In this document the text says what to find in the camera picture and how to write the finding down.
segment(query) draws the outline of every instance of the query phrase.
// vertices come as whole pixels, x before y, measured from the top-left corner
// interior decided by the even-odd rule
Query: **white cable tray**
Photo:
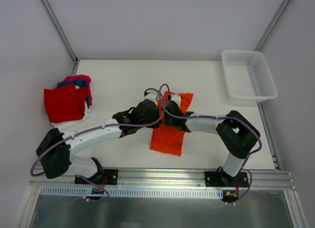
[[[92,194],[95,187],[42,186],[41,195],[63,196],[100,196]],[[216,189],[141,189],[141,188],[105,188],[111,197],[173,197],[222,199],[222,190]]]

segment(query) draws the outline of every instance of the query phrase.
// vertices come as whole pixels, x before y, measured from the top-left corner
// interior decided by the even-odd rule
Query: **blue cloth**
[[[69,84],[75,84],[79,88],[88,88],[89,87],[87,84],[87,81],[85,79],[75,79],[75,80],[71,80],[68,82],[60,82],[57,84],[57,88],[62,87],[62,86],[66,86]],[[85,101],[87,102],[88,107],[89,107],[89,100],[90,100],[89,96],[85,98]]]

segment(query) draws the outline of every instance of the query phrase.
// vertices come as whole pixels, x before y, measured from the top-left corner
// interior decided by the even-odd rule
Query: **white wall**
[[[293,0],[263,49],[279,92],[264,103],[283,169],[315,227],[315,0]]]
[[[50,128],[44,88],[72,60],[39,0],[0,0],[0,227],[13,226],[35,150]]]
[[[79,58],[220,60],[254,49],[282,0],[49,0]]]

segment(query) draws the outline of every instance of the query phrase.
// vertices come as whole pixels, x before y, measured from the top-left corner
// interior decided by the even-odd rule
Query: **orange cloth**
[[[168,92],[164,93],[164,99],[167,102]],[[192,101],[193,94],[179,94],[181,97],[180,109],[185,113]],[[162,113],[160,101],[158,101],[159,113]],[[153,129],[150,149],[174,154],[177,156],[182,155],[182,145],[185,132],[178,131],[175,127],[167,127],[164,125],[164,117],[159,128]]]

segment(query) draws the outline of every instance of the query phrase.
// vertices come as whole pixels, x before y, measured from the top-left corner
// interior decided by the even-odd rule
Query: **glass panel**
[[[236,206],[220,200],[113,197],[103,202],[40,195],[31,228],[293,228],[283,192],[250,191]],[[46,209],[62,208],[46,212]]]

